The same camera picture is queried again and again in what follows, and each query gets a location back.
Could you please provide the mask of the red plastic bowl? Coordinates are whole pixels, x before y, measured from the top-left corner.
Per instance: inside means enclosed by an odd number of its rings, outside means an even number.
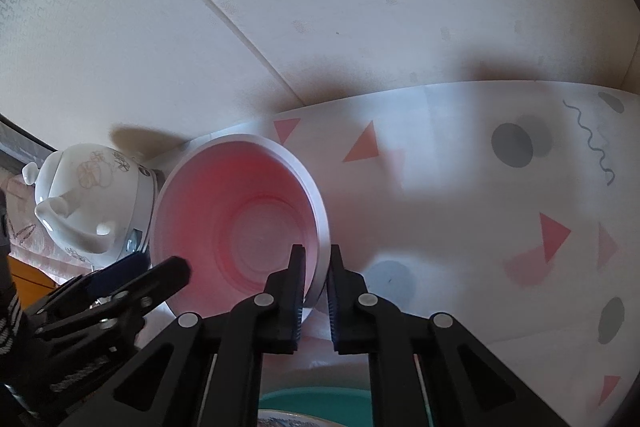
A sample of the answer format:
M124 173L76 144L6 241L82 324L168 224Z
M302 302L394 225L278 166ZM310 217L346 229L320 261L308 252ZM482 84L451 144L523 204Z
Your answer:
M210 141L168 176L154 208L153 263L178 256L190 282L168 299L172 314L210 317L258 294L269 274L305 249L303 312L316 305L328 272L331 236L316 182L284 146L254 134Z

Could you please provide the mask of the patterned white tablecloth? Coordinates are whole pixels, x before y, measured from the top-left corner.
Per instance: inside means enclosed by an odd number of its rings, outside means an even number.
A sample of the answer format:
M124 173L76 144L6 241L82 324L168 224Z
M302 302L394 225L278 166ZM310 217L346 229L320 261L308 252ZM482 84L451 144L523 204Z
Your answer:
M370 291L453 315L570 425L613 418L639 373L637 95L432 84L234 132L306 167Z

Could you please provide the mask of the teal round plastic plate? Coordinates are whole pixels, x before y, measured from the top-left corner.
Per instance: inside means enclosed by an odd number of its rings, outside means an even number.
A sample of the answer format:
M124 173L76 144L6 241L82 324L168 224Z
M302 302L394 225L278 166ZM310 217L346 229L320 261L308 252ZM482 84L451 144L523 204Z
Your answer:
M372 426L371 394L339 387L300 387L263 395L259 410L276 410L334 421L342 426Z

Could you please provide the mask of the white ceramic electric kettle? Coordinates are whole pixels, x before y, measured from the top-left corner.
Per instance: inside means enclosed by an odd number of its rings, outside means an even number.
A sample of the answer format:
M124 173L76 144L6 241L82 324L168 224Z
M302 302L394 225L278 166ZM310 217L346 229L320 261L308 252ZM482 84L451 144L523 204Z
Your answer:
M162 177L119 150L76 144L22 169L53 243L102 269L149 247Z

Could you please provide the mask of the white plate red character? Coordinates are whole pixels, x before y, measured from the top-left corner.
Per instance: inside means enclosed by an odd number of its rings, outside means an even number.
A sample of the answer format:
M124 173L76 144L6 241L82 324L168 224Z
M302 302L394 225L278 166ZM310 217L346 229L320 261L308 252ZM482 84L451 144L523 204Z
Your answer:
M323 418L307 416L303 414L276 411L259 410L257 416L258 427L342 427L334 421Z

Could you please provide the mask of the pink striped bedding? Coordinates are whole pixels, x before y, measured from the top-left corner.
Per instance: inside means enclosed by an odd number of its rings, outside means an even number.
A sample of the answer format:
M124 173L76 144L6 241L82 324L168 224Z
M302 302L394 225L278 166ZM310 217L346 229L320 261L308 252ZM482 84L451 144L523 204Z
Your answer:
M62 284L93 271L85 260L58 248L35 216L34 189L21 176L1 169L1 190L6 194L12 256Z

